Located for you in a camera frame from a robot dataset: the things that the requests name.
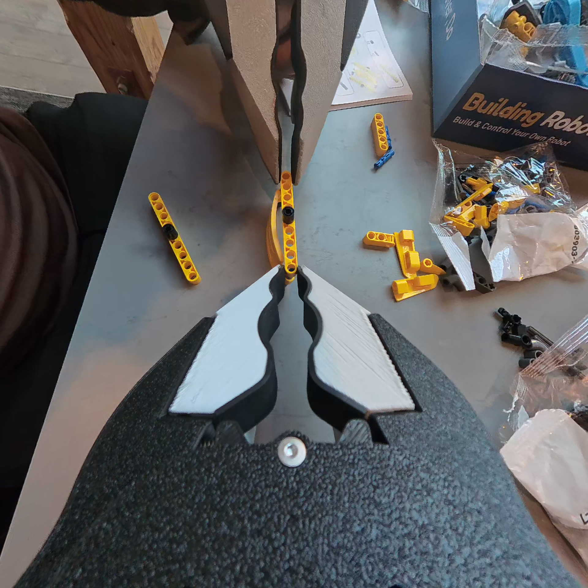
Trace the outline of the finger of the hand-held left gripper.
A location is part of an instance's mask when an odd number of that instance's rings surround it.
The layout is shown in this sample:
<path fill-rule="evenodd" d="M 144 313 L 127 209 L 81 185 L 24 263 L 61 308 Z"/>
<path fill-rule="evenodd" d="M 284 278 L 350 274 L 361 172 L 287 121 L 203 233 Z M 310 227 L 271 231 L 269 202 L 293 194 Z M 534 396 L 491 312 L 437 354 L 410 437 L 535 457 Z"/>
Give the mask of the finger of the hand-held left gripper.
<path fill-rule="evenodd" d="M 345 10 L 346 1 L 295 1 L 293 6 L 291 171 L 295 184 L 311 161 L 341 80 Z"/>
<path fill-rule="evenodd" d="M 291 69 L 292 8 L 293 1 L 226 1 L 233 82 L 274 184 L 282 164 L 276 88 Z"/>

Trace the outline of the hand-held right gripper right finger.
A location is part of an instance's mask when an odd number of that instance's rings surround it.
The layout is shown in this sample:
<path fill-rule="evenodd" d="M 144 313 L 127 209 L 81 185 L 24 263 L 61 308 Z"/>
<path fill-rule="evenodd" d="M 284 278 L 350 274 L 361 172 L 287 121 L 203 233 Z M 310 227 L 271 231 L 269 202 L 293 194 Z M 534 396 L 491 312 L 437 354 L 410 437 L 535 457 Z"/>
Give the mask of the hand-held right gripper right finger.
<path fill-rule="evenodd" d="M 367 309 L 305 266 L 299 296 L 312 338 L 307 397 L 315 414 L 344 430 L 350 420 L 416 410 Z"/>

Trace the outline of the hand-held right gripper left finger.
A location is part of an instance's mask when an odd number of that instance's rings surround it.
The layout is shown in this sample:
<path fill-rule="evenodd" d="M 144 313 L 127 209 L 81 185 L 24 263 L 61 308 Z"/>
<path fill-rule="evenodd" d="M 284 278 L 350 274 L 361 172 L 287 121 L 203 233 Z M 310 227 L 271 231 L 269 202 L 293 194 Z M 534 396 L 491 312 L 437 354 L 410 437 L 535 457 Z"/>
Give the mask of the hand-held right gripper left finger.
<path fill-rule="evenodd" d="M 222 306 L 197 347 L 168 412 L 255 428 L 273 409 L 277 376 L 270 340 L 280 320 L 283 267 L 274 267 Z"/>

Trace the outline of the long yellow nine-hole beam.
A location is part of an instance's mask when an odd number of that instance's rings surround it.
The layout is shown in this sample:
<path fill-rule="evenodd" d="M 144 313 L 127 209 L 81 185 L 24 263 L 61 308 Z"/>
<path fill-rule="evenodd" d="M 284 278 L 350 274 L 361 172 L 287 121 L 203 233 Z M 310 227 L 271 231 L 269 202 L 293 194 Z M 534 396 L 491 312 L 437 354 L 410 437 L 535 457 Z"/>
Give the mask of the long yellow nine-hole beam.
<path fill-rule="evenodd" d="M 158 218 L 158 222 L 161 226 L 161 230 L 165 238 L 170 245 L 175 258 L 180 265 L 181 271 L 188 283 L 196 285 L 201 281 L 200 274 L 198 273 L 190 254 L 188 253 L 183 240 L 180 237 L 179 231 L 175 226 L 174 221 L 167 209 L 162 197 L 152 192 L 149 194 L 149 201 L 152 209 Z"/>

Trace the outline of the yellow beam black pin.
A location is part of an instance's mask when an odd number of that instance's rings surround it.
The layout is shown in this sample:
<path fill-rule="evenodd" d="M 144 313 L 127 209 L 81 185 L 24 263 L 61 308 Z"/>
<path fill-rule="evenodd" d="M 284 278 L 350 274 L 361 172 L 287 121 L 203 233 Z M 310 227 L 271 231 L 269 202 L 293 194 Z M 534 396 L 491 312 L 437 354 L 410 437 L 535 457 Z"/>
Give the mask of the yellow beam black pin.
<path fill-rule="evenodd" d="M 298 251 L 296 242 L 295 204 L 293 201 L 293 181 L 290 172 L 281 174 L 281 212 L 283 223 L 283 265 L 286 284 L 292 283 L 298 271 Z"/>

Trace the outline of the yellow curved panel blue pins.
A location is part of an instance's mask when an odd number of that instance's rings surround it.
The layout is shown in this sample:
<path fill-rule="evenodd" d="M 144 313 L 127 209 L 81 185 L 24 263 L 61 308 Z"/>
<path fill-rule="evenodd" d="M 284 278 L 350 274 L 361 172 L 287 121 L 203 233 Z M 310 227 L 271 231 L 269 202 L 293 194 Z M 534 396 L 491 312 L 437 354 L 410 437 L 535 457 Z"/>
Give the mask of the yellow curved panel blue pins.
<path fill-rule="evenodd" d="M 281 189 L 277 188 L 272 201 L 265 233 L 266 251 L 271 268 L 282 265 L 284 262 L 281 205 Z"/>

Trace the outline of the grey desk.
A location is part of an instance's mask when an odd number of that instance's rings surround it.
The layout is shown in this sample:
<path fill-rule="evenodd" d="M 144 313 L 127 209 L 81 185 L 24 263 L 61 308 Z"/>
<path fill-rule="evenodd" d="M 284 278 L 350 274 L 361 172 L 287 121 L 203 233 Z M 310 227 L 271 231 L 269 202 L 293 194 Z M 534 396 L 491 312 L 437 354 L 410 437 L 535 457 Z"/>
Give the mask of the grey desk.
<path fill-rule="evenodd" d="M 238 245 L 182 338 L 119 399 L 14 587 L 578 587 L 446 375 L 302 266 L 303 370 L 335 443 L 250 444 L 275 406 L 289 266 Z"/>

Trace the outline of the open white instruction manual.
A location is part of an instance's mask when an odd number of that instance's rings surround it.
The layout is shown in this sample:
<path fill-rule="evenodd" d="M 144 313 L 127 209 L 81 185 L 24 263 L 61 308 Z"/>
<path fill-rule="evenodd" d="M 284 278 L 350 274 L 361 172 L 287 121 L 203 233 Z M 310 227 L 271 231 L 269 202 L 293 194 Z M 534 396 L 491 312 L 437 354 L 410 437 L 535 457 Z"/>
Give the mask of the open white instruction manual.
<path fill-rule="evenodd" d="M 412 91 L 387 43 L 374 1 L 368 1 L 332 111 L 412 98 Z"/>

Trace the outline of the yellow angled beam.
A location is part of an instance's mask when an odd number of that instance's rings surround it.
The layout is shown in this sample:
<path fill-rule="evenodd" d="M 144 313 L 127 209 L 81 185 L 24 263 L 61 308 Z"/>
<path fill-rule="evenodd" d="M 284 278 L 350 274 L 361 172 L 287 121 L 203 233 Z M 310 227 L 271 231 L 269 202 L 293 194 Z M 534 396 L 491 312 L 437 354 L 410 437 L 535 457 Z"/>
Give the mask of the yellow angled beam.
<path fill-rule="evenodd" d="M 416 275 L 414 277 L 396 280 L 392 283 L 394 299 L 397 302 L 406 300 L 437 287 L 439 277 L 435 274 Z"/>

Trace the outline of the wooden table leg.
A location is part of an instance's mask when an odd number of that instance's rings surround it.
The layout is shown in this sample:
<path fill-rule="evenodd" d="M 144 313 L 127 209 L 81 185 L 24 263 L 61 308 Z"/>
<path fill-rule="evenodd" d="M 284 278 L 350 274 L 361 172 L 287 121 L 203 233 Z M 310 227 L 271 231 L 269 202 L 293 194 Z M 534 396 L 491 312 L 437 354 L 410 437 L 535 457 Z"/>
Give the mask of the wooden table leg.
<path fill-rule="evenodd" d="M 105 92 L 149 99 L 165 52 L 156 19 L 117 16 L 95 2 L 58 4 Z"/>

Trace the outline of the blue kit box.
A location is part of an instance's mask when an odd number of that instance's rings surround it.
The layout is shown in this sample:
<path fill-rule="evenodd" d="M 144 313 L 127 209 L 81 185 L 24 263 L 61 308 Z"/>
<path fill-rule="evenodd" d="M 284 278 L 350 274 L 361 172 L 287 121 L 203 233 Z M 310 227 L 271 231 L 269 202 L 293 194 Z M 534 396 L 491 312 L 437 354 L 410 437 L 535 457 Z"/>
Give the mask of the blue kit box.
<path fill-rule="evenodd" d="M 587 88 L 481 61 L 477 1 L 430 1 L 433 136 L 495 152 L 548 141 L 587 170 Z"/>

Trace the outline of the clear bags inside box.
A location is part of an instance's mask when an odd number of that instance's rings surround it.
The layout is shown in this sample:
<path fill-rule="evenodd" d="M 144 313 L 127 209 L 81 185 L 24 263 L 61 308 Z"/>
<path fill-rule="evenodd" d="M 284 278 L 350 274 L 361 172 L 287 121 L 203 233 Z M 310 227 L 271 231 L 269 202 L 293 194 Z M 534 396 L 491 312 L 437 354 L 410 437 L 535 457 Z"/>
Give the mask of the clear bags inside box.
<path fill-rule="evenodd" d="M 482 63 L 575 84 L 569 72 L 554 65 L 559 43 L 553 42 L 554 30 L 543 24 L 540 13 L 547 3 L 478 1 Z"/>

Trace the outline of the blue plastic part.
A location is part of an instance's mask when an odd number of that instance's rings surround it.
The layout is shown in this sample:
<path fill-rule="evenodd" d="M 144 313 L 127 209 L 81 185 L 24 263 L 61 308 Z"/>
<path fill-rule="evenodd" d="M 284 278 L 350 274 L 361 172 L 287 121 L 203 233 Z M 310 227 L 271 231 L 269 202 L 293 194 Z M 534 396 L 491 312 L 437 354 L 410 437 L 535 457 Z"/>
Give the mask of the blue plastic part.
<path fill-rule="evenodd" d="M 542 7 L 544 25 L 554 30 L 554 65 L 587 87 L 587 1 L 549 1 Z"/>

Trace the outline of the plastic bag of yellow parts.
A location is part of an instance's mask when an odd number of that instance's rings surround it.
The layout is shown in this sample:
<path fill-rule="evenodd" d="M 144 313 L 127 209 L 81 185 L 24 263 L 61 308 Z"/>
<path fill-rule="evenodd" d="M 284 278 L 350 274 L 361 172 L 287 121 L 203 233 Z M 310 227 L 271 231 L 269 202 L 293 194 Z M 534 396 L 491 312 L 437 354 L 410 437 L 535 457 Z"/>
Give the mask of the plastic bag of yellow parts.
<path fill-rule="evenodd" d="M 481 288 L 474 247 L 491 282 L 587 271 L 587 205 L 570 196 L 548 141 L 484 157 L 432 143 L 437 175 L 430 227 L 464 290 Z"/>

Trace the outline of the plastic bag of black parts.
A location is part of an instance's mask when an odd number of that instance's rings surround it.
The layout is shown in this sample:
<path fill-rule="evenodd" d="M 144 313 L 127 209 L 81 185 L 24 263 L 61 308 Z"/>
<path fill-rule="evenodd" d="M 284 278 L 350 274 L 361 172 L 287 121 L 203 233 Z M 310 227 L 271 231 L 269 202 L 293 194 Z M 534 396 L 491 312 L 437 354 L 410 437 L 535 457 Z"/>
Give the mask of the plastic bag of black parts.
<path fill-rule="evenodd" d="M 520 371 L 501 454 L 587 564 L 587 318 Z"/>

